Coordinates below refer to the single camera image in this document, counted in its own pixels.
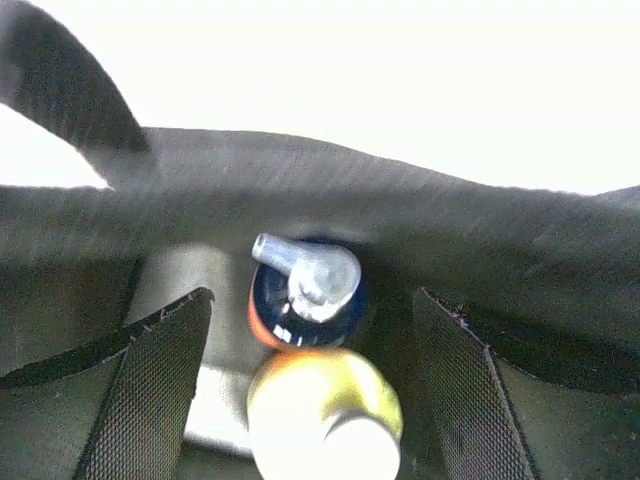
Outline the orange bottle white pump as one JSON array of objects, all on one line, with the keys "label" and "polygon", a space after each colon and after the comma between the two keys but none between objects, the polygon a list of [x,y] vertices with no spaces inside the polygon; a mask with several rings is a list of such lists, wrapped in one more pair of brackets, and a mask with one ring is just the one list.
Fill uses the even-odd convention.
[{"label": "orange bottle white pump", "polygon": [[248,325],[274,349],[329,348],[357,329],[366,310],[359,259],[331,239],[257,235],[258,263],[248,300]]}]

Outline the black canvas bag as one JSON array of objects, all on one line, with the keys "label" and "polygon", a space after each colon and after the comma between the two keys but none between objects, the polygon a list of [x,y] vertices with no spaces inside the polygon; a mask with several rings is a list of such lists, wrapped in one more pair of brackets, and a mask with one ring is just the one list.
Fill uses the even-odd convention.
[{"label": "black canvas bag", "polygon": [[[485,186],[282,134],[143,127],[107,72],[28,1],[1,5],[1,102],[107,185],[1,189],[1,379],[214,295],[171,479],[264,479],[247,395],[274,354],[344,348],[398,394],[394,479],[451,479],[421,374],[413,297],[491,325],[639,357],[639,190],[594,196]],[[274,349],[247,309],[260,233],[331,239],[359,259],[366,310],[329,348]]]}]

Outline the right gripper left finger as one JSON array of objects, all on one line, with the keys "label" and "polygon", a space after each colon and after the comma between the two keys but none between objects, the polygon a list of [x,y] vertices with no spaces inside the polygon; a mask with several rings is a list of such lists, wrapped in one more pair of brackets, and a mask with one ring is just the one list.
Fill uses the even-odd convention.
[{"label": "right gripper left finger", "polygon": [[2,478],[173,478],[213,303],[197,288],[2,377]]}]

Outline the yellow-green pump bottle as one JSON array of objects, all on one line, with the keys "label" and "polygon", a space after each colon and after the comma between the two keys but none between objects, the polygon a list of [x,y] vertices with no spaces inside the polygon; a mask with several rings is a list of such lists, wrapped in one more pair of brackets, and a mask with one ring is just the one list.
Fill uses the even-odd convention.
[{"label": "yellow-green pump bottle", "polygon": [[247,421],[264,479],[390,480],[400,470],[398,394],[348,349],[271,356],[250,384]]}]

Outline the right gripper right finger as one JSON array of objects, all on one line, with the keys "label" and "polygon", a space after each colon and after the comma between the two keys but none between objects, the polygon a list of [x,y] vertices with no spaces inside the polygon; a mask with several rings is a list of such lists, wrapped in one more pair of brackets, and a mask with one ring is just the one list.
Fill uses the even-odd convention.
[{"label": "right gripper right finger", "polygon": [[421,374],[451,479],[635,479],[639,357],[474,320],[419,289]]}]

